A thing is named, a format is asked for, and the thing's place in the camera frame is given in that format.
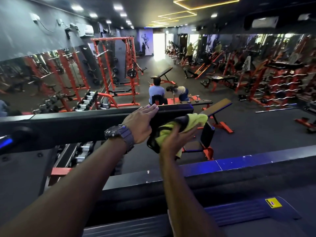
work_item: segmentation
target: blue jeans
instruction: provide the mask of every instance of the blue jeans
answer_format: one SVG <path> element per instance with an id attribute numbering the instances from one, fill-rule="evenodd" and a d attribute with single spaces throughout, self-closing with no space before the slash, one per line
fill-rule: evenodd
<path id="1" fill-rule="evenodd" d="M 179 100 L 180 101 L 189 101 L 188 94 L 189 94 L 189 90 L 188 90 L 188 88 L 186 88 L 185 93 L 179 95 Z"/>

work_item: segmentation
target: hand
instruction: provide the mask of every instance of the hand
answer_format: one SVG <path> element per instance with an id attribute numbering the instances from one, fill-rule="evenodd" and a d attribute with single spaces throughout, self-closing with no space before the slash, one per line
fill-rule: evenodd
<path id="1" fill-rule="evenodd" d="M 195 132 L 200 124 L 184 133 L 179 133 L 180 126 L 177 124 L 171 131 L 170 135 L 164 140 L 160 148 L 162 157 L 174 158 L 178 151 L 184 147 L 186 143 L 194 138 Z"/>
<path id="2" fill-rule="evenodd" d="M 149 122 L 156 115 L 158 110 L 159 108 L 156 104 L 152 106 L 147 105 L 140 107 L 124 119 L 122 124 L 126 125 L 132 132 L 135 144 L 144 142 L 151 134 Z"/>

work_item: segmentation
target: blue led light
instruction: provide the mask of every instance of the blue led light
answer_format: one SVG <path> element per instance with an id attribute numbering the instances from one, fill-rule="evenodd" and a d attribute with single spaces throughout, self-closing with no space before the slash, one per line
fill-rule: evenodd
<path id="1" fill-rule="evenodd" d="M 0 143 L 0 149 L 11 144 L 13 142 L 13 139 L 11 138 L 8 138 L 8 139 L 5 139 L 3 140 L 1 143 Z"/>

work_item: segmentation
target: ceiling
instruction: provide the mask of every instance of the ceiling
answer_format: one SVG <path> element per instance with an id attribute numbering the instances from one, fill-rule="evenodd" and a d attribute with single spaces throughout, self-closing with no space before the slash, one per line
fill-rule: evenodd
<path id="1" fill-rule="evenodd" d="M 296 6 L 315 0 L 37 0 L 51 6 L 90 18 L 96 13 L 99 20 L 109 19 L 115 27 L 129 28 L 126 17 L 120 17 L 114 4 L 120 4 L 134 27 L 173 27 L 185 24 L 204 25 L 210 20 L 230 22 L 250 13 L 263 12 L 286 6 Z M 74 11 L 71 5 L 83 11 Z"/>

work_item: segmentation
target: wristwatch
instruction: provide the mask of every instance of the wristwatch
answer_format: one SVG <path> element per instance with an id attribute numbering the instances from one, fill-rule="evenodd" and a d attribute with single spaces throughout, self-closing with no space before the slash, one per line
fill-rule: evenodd
<path id="1" fill-rule="evenodd" d="M 127 146 L 127 151 L 125 154 L 127 154 L 129 151 L 134 148 L 134 137 L 132 135 L 132 132 L 126 125 L 116 125 L 112 126 L 109 129 L 107 129 L 104 132 L 105 139 L 113 138 L 113 137 L 121 137 Z"/>

